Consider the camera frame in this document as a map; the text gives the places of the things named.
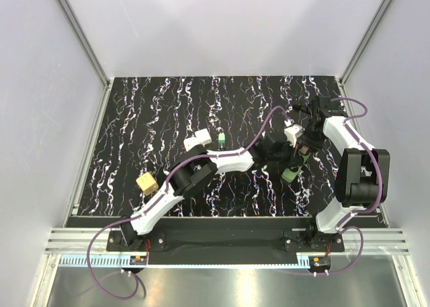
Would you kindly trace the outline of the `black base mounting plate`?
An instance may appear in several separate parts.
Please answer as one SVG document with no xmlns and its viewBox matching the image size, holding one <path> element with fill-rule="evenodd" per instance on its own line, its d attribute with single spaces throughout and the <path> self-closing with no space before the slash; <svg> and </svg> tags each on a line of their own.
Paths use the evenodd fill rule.
<svg viewBox="0 0 430 307">
<path fill-rule="evenodd" d="M 340 234 L 321 233 L 314 218 L 307 217 L 164 217 L 145 235 L 133 231 L 129 222 L 109 227 L 106 232 L 109 251 L 167 252 L 180 247 L 259 247 L 288 253 L 345 250 Z"/>
</svg>

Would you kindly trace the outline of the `pink plug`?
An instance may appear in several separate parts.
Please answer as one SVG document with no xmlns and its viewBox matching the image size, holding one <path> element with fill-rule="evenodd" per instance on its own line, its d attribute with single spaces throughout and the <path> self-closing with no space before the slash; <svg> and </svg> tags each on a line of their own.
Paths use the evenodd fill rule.
<svg viewBox="0 0 430 307">
<path fill-rule="evenodd" d="M 307 146 L 301 146 L 301 148 L 299 149 L 299 151 L 302 154 L 306 154 L 308 152 L 308 147 Z"/>
</svg>

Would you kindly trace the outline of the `white plug adapter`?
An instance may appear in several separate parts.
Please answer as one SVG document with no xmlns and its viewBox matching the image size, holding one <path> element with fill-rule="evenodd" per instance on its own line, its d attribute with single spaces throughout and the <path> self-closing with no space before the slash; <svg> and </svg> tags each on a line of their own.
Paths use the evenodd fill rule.
<svg viewBox="0 0 430 307">
<path fill-rule="evenodd" d="M 198 144 L 199 144 L 199 142 L 198 142 L 198 139 L 196 137 L 186 138 L 183 141 L 184 149 L 186 151 L 191 150 L 193 147 L 195 147 Z"/>
</svg>

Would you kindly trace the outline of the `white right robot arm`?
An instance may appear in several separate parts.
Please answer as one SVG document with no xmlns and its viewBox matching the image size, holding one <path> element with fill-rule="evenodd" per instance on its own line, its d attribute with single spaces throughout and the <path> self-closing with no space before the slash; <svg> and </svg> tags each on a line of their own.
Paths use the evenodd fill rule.
<svg viewBox="0 0 430 307">
<path fill-rule="evenodd" d="M 390 153 L 374 148 L 352 127 L 330 97 L 315 97 L 310 120 L 300 137 L 299 150 L 306 155 L 322 149 L 330 140 L 341 155 L 334 185 L 334 198 L 306 227 L 303 241 L 319 251 L 358 214 L 373 212 L 387 196 Z"/>
</svg>

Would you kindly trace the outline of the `white charger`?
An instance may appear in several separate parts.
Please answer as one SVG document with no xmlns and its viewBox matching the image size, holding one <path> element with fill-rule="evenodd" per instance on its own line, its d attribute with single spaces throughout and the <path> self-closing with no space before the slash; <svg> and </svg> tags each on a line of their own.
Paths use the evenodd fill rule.
<svg viewBox="0 0 430 307">
<path fill-rule="evenodd" d="M 212 143 L 212 138 L 207 128 L 196 131 L 195 138 L 198 144 L 201 144 L 203 146 L 206 146 Z"/>
</svg>

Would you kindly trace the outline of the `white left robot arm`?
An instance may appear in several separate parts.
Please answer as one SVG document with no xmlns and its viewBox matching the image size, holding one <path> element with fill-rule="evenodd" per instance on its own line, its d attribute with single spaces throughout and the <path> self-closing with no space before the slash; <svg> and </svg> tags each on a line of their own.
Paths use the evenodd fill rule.
<svg viewBox="0 0 430 307">
<path fill-rule="evenodd" d="M 139 250 L 155 224 L 180 201 L 199 195 L 215 175 L 247 172 L 268 163 L 281 163 L 287 170 L 298 172 L 303 158 L 281 133 L 258 138 L 249 146 L 234 150 L 206 150 L 196 145 L 173 166 L 165 182 L 152 198 L 120 226 L 122 243 L 132 251 Z"/>
</svg>

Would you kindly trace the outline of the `aluminium frame rail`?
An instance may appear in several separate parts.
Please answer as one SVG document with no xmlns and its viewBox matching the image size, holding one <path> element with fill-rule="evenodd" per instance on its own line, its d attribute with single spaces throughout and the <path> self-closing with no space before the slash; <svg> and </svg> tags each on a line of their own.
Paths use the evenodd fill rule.
<svg viewBox="0 0 430 307">
<path fill-rule="evenodd" d="M 103 112 L 107 104 L 111 80 L 106 75 L 101 63 L 97 59 L 97 56 L 92 49 L 91 44 L 88 41 L 75 12 L 73 11 L 71 2 L 69 0 L 56 0 L 56 2 L 60 7 L 60 10 L 62 11 L 67 23 L 72 29 L 72 32 L 75 35 L 75 38 L 78 41 L 81 50 L 87 57 L 87 60 L 89 61 L 92 69 L 95 71 L 96 77 L 101 83 L 101 92 L 99 93 L 98 104 L 95 110 L 95 114 L 93 116 L 93 121 L 91 123 L 89 137 L 85 145 L 83 158 L 79 166 L 77 178 L 75 179 L 66 215 L 64 216 L 64 221 L 62 223 L 62 226 L 66 226 L 66 223 L 69 217 L 73 215 L 75 208 L 79 207 L 79 202 L 87 178 L 87 172 L 90 166 L 91 156 L 95 147 L 95 137 L 97 132 L 99 131 Z M 39 268 L 38 275 L 36 277 L 37 282 L 34 286 L 31 302 L 29 303 L 30 306 L 48 305 L 50 292 L 59 266 L 59 261 L 60 254 L 58 253 L 43 254 L 43 259 Z"/>
</svg>

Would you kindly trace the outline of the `green power strip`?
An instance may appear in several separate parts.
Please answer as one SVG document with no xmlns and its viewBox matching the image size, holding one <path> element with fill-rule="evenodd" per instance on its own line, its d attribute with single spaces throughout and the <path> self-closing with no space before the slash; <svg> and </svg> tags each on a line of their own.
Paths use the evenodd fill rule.
<svg viewBox="0 0 430 307">
<path fill-rule="evenodd" d="M 299 172 L 301 172 L 302 167 L 306 164 L 309 158 L 309 154 L 304 155 L 302 153 L 298 153 L 288 164 L 288 167 L 282 173 L 282 179 L 285 183 L 291 183 Z"/>
</svg>

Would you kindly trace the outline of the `beige cube socket adapter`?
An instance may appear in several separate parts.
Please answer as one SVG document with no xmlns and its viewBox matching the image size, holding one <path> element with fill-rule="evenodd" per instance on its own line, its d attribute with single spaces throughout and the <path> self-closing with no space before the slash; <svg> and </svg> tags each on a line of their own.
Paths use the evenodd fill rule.
<svg viewBox="0 0 430 307">
<path fill-rule="evenodd" d="M 149 172 L 138 177 L 136 183 L 143 191 L 144 195 L 150 195 L 159 189 L 156 179 Z"/>
</svg>

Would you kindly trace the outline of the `metal front tray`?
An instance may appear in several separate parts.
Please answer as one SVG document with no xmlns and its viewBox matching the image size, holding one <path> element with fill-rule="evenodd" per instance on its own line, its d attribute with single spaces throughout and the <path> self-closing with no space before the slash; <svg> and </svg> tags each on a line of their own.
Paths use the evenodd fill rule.
<svg viewBox="0 0 430 307">
<path fill-rule="evenodd" d="M 147 269 L 130 300 L 92 287 L 88 270 L 59 267 L 49 306 L 408 306 L 387 257 L 362 257 L 339 275 L 312 277 L 270 269 Z"/>
</svg>

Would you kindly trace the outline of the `green usb charger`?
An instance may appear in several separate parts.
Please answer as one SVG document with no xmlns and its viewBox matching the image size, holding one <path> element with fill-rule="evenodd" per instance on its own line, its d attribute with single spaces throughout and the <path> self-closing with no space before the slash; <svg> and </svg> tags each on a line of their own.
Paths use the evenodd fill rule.
<svg viewBox="0 0 430 307">
<path fill-rule="evenodd" d="M 220 132 L 218 134 L 218 150 L 224 151 L 226 148 L 226 136 L 225 133 Z"/>
</svg>

